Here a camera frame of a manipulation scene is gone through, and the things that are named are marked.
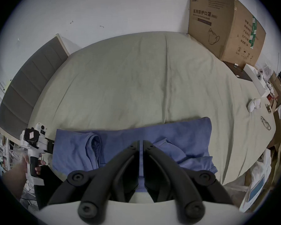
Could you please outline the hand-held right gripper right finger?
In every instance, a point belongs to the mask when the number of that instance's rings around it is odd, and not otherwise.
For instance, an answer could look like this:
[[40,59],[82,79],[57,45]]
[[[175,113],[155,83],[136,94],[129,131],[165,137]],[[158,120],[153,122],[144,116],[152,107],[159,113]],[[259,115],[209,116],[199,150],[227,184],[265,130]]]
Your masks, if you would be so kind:
[[174,199],[181,218],[203,218],[203,201],[233,205],[228,192],[209,170],[180,167],[149,141],[143,141],[144,185],[154,202]]

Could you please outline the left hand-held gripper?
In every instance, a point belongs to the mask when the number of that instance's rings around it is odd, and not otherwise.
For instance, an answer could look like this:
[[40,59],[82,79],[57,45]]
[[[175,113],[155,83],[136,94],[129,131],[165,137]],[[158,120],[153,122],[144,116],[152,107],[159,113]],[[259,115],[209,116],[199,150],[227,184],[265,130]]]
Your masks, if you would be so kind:
[[44,186],[44,180],[39,178],[35,168],[39,165],[41,154],[53,153],[54,140],[46,137],[47,127],[37,123],[32,128],[26,128],[20,135],[20,146],[27,149],[29,162],[26,179],[33,185]]

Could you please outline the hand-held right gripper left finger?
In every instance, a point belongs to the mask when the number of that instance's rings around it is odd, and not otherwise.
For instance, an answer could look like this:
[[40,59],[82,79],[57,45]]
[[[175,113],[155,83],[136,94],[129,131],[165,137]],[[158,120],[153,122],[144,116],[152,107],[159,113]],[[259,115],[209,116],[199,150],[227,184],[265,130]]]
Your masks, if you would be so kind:
[[48,205],[80,201],[77,212],[81,219],[102,219],[110,197],[129,202],[138,187],[139,145],[139,141],[133,142],[99,169],[71,172]]

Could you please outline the person's left hand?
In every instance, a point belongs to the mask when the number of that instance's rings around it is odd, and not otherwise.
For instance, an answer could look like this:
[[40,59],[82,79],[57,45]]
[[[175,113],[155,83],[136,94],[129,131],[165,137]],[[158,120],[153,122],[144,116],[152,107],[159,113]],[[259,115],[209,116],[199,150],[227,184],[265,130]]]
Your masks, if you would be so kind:
[[[35,170],[35,173],[36,173],[38,176],[40,176],[40,175],[41,175],[41,169],[42,169],[42,167],[45,166],[45,165],[47,165],[47,164],[46,164],[45,161],[40,160],[40,159],[38,159],[37,161],[38,161],[38,164],[39,164],[39,165],[38,165],[37,167],[35,167],[34,170]],[[23,175],[24,178],[26,178],[26,174],[28,173],[28,171],[27,171],[27,166],[28,166],[29,163],[30,163],[29,156],[24,153],[24,154],[21,156],[21,162],[20,162],[20,168],[21,168],[21,170],[22,170],[22,173],[24,174],[24,175]]]

